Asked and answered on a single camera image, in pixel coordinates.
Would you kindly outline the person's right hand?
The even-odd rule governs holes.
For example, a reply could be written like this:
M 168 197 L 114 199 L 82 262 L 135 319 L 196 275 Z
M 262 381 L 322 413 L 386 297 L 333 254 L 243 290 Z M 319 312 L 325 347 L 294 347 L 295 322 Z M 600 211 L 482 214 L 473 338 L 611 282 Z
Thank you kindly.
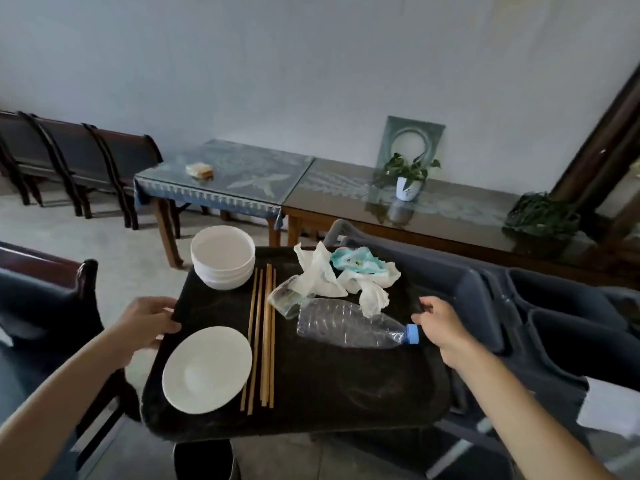
M 435 313 L 415 313 L 412 321 L 421 327 L 425 336 L 436 345 L 444 363 L 457 369 L 475 343 L 475 339 L 464 328 L 457 313 L 448 302 L 440 299 L 440 308 Z

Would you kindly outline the person's left hand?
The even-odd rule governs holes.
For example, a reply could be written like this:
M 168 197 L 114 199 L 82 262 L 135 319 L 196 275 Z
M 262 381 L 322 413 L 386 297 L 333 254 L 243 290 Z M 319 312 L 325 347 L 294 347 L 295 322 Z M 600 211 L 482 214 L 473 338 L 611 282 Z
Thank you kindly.
M 156 348 L 165 335 L 180 331 L 182 325 L 173 319 L 173 311 L 143 312 L 141 297 L 135 298 L 105 332 L 106 348 L 116 368 L 127 365 L 137 351 Z

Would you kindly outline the black serving tray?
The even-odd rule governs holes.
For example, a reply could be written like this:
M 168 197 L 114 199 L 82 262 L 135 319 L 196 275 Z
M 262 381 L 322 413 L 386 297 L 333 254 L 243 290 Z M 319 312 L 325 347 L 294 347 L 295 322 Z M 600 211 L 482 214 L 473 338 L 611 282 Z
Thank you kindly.
M 450 409 L 451 380 L 428 341 L 389 350 L 350 349 L 303 339 L 295 320 L 275 320 L 275 406 L 241 411 L 241 394 L 220 409 L 191 415 L 163 393 L 162 375 L 173 350 L 212 326 L 248 332 L 253 278 L 236 290 L 209 288 L 190 270 L 174 318 L 177 335 L 157 352 L 141 398 L 141 418 L 160 438 L 193 442 L 239 436 L 428 428 Z

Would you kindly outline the person's right forearm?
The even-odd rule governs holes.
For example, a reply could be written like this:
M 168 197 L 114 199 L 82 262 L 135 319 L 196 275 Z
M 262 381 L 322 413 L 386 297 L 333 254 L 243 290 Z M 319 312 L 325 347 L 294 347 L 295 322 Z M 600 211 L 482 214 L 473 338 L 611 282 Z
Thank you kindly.
M 483 346 L 464 340 L 440 350 L 444 362 L 470 389 L 526 480 L 619 480 Z

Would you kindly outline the person's left forearm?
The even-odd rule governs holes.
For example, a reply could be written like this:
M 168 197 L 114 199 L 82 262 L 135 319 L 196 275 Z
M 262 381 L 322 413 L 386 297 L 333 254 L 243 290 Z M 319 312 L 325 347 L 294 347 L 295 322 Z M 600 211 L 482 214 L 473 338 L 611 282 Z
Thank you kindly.
M 105 382 L 133 354 L 103 333 L 37 387 L 0 426 L 0 480 L 42 480 Z

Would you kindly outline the white plate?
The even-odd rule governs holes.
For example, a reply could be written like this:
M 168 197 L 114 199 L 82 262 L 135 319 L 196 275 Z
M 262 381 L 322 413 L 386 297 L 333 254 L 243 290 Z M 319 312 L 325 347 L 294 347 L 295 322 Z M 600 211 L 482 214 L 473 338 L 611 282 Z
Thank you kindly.
M 241 332 L 224 326 L 204 328 L 183 340 L 167 359 L 164 396 L 183 413 L 218 410 L 241 392 L 252 363 L 251 345 Z

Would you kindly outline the crumpled teal wrapper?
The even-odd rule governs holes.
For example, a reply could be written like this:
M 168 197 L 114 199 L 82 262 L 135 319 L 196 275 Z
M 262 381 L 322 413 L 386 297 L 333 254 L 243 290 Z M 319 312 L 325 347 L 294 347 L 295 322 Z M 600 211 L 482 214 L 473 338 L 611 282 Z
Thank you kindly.
M 367 247 L 340 247 L 332 252 L 330 262 L 338 271 L 358 274 L 380 274 L 387 270 L 386 263 L 375 257 Z

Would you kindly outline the clear plastic bottle blue cap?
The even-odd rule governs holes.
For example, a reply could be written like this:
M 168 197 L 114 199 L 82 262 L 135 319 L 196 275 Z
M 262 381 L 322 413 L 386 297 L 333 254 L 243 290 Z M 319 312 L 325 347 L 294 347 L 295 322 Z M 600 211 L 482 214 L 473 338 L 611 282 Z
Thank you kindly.
M 402 324 L 387 314 L 364 316 L 361 306 L 342 299 L 312 298 L 300 307 L 298 336 L 357 349 L 392 349 L 425 341 L 416 324 Z

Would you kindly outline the wooden table with glass top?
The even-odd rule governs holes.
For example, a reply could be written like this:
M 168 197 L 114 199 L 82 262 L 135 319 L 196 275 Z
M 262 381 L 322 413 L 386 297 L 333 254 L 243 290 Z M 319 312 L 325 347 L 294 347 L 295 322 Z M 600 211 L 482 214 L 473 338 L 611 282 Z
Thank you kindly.
M 640 290 L 640 253 L 583 234 L 559 241 L 504 228 L 518 196 L 429 179 L 415 201 L 396 199 L 380 171 L 316 159 L 286 198 L 289 242 L 302 227 L 329 231 L 338 219 L 392 241 L 519 267 L 590 285 Z

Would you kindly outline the wooden chopstick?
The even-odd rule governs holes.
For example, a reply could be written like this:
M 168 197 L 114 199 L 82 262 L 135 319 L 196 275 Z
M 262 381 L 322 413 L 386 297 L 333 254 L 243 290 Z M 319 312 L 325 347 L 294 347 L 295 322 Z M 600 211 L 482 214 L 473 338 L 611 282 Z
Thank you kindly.
M 257 292 L 258 292 L 258 284 L 259 284 L 259 270 L 255 269 L 254 270 L 254 275 L 253 275 L 252 299 L 251 299 L 251 306 L 250 306 L 248 335 L 247 335 L 247 340 L 248 340 L 248 342 L 250 344 L 252 357 L 253 357 L 253 350 L 252 350 L 253 316 L 254 316 L 254 311 L 255 311 L 255 300 L 256 300 Z M 240 411 L 241 412 L 245 411 L 246 395 L 247 395 L 247 388 L 248 388 L 249 378 L 250 378 L 250 376 L 247 377 L 247 380 L 245 381 L 244 387 L 242 389 L 241 405 L 240 405 Z
M 264 309 L 263 297 L 264 297 L 264 286 L 265 286 L 265 278 L 264 278 L 264 270 L 259 270 L 259 283 L 257 288 L 257 304 L 255 306 L 255 319 L 253 323 L 253 363 L 252 363 L 252 374 L 250 381 L 250 391 L 247 401 L 247 415 L 251 416 L 253 413 L 253 405 L 255 401 L 255 385 L 257 382 L 258 375 L 258 366 L 260 365 L 260 341 L 262 334 L 262 311 Z
M 261 366 L 261 405 L 267 407 L 269 400 L 269 377 L 270 377 L 270 350 L 271 350 L 271 305 L 269 303 L 269 295 L 273 290 L 273 266 L 266 266 L 266 284 L 265 284 L 265 304 L 263 316 L 262 331 L 262 366 Z

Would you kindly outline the grey utility cart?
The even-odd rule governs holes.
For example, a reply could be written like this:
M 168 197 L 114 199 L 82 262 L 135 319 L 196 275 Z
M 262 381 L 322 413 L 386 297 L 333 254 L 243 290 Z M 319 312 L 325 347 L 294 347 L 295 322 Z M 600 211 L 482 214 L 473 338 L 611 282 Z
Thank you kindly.
M 576 295 L 580 304 L 603 298 L 595 317 L 564 314 L 527 305 L 512 285 L 515 268 L 499 266 L 423 246 L 366 234 L 344 219 L 335 220 L 325 247 L 364 246 L 390 255 L 419 291 L 435 292 L 456 307 L 473 336 L 493 350 L 558 421 L 595 448 L 605 466 L 623 478 L 640 480 L 640 436 L 585 428 L 577 423 L 588 397 L 589 380 L 608 383 L 603 392 L 619 388 L 640 394 L 640 333 L 613 306 L 610 298 L 634 299 L 640 292 L 625 288 L 590 287 L 564 278 L 524 271 L 525 290 L 560 285 L 558 298 Z

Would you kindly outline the dark chair with grey cushion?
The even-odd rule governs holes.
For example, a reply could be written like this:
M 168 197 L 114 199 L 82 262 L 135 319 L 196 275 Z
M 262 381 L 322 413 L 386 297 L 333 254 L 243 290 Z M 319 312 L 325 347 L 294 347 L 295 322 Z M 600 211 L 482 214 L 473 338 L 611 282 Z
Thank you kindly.
M 67 359 L 104 330 L 98 263 L 0 242 L 0 424 Z M 78 480 L 121 416 L 140 421 L 134 387 L 118 369 L 84 413 L 45 480 Z

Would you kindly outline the crumpled clear plastic cup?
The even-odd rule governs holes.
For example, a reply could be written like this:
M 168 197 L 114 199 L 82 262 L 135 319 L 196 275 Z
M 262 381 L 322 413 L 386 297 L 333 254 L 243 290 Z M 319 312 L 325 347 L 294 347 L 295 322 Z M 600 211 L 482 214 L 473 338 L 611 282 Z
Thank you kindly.
M 286 320 L 299 318 L 301 309 L 306 306 L 312 298 L 316 297 L 314 293 L 300 294 L 293 289 L 292 284 L 298 277 L 299 275 L 295 274 L 286 279 L 267 297 L 268 304 Z

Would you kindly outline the green plant in white pot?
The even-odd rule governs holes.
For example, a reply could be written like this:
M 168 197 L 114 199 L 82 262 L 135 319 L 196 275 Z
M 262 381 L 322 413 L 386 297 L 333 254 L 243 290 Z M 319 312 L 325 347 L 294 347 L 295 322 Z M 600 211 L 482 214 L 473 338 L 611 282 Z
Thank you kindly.
M 426 159 L 426 152 L 411 160 L 395 152 L 384 165 L 383 172 L 396 178 L 396 199 L 411 202 L 420 193 L 429 173 L 441 167 L 440 161 L 436 158 Z

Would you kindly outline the black trash bin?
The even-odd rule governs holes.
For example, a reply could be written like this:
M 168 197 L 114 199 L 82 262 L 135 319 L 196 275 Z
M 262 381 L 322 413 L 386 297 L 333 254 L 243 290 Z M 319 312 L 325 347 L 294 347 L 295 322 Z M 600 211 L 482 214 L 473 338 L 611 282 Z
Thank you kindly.
M 172 458 L 177 480 L 241 480 L 228 439 L 175 444 Z

